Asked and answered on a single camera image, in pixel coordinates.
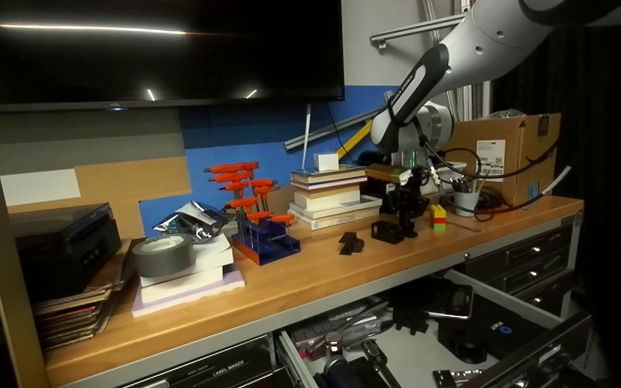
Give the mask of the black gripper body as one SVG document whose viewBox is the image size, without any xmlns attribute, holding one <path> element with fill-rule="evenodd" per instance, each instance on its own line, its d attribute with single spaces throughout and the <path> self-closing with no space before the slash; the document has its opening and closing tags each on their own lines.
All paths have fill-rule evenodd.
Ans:
<svg viewBox="0 0 621 388">
<path fill-rule="evenodd" d="M 422 179 L 425 172 L 421 167 L 411 167 L 402 184 L 383 193 L 382 211 L 405 217 L 422 215 L 427 206 L 427 201 L 421 193 Z"/>
</svg>

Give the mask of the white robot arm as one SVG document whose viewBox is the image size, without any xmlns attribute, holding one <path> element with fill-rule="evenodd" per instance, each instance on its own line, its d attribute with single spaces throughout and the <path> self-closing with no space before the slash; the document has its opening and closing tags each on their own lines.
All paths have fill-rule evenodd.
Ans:
<svg viewBox="0 0 621 388">
<path fill-rule="evenodd" d="M 497 80 L 526 63 L 552 35 L 585 37 L 572 59 L 587 68 L 585 132 L 593 153 L 619 162 L 609 179 L 593 179 L 593 211 L 621 210 L 621 0 L 477 0 L 440 42 L 429 47 L 373 119 L 371 138 L 396 148 L 405 122 L 433 94 Z"/>
</svg>

